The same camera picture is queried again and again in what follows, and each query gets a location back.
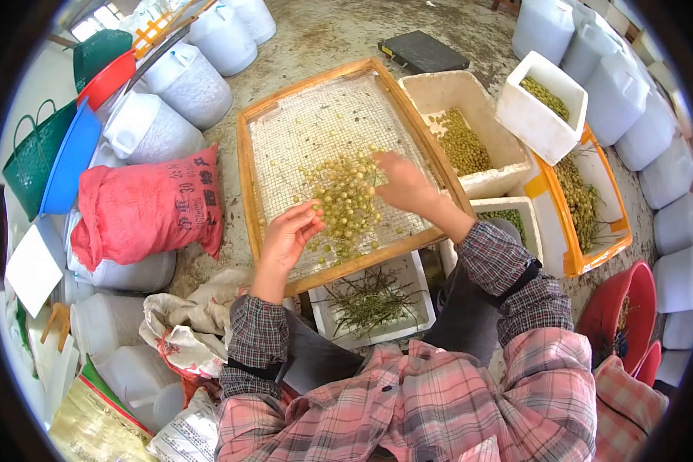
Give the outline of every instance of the wire mesh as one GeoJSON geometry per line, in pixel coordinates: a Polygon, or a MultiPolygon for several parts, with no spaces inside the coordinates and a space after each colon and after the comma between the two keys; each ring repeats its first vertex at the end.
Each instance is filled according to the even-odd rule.
{"type": "MultiPolygon", "coordinates": [[[[312,170],[340,153],[355,156],[369,146],[394,150],[421,169],[434,187],[424,157],[400,121],[376,72],[359,77],[342,77],[316,85],[279,100],[278,107],[248,124],[252,139],[256,187],[260,191],[264,220],[268,223],[301,201],[313,196],[314,184],[304,179],[298,167],[312,170]]],[[[378,248],[429,229],[431,223],[375,198],[375,211],[382,221],[373,232],[358,237],[355,251],[367,254],[371,242],[378,248]]],[[[328,268],[340,259],[323,245],[334,247],[335,241],[316,236],[321,243],[314,251],[306,250],[290,272],[289,282],[328,268]],[[319,257],[325,262],[318,263],[319,257]]]]}

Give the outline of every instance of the right hand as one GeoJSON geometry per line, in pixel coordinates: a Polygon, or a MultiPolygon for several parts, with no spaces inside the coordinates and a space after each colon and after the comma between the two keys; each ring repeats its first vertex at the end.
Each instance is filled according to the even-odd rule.
{"type": "Polygon", "coordinates": [[[395,208],[428,217],[441,194],[413,162],[395,151],[378,151],[372,158],[388,179],[388,183],[375,188],[375,192],[395,208]]]}

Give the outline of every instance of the person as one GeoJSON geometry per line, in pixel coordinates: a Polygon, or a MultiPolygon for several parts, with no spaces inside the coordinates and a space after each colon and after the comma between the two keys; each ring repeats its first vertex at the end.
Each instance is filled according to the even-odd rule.
{"type": "Polygon", "coordinates": [[[387,178],[377,188],[383,201],[427,219],[455,244],[459,263],[444,308],[405,355],[382,344],[361,358],[330,344],[281,304],[288,272],[324,228],[317,200],[290,208],[269,224],[250,294],[232,306],[216,459],[590,460],[591,346],[573,332],[570,300],[555,279],[505,232],[436,191],[412,162],[395,152],[374,159],[387,178]],[[466,319],[486,306],[497,313],[502,386],[478,358],[488,348],[472,354],[478,346],[467,340],[466,319]],[[277,375],[288,362],[285,383],[301,396],[286,405],[277,375]]]}

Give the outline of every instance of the plaid shirt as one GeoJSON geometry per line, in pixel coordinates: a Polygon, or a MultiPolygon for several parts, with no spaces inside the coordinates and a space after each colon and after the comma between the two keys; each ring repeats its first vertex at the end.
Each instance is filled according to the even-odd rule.
{"type": "MultiPolygon", "coordinates": [[[[457,245],[470,279],[503,294],[533,256],[477,223],[457,245]]],[[[499,387],[466,353],[411,341],[408,355],[377,345],[364,370],[294,399],[224,368],[217,459],[368,460],[380,445],[398,460],[590,460],[596,395],[588,339],[571,332],[569,299],[543,271],[501,307],[508,365],[499,387]]],[[[253,297],[231,320],[229,356],[251,367],[286,360],[284,308],[253,297]]]]}

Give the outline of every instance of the window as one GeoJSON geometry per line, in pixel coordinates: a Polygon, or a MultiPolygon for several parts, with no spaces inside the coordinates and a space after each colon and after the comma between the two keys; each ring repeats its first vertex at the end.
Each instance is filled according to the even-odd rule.
{"type": "Polygon", "coordinates": [[[79,42],[89,39],[92,34],[103,29],[117,29],[120,20],[125,16],[115,5],[109,3],[95,10],[84,21],[72,28],[72,35],[79,42]]]}

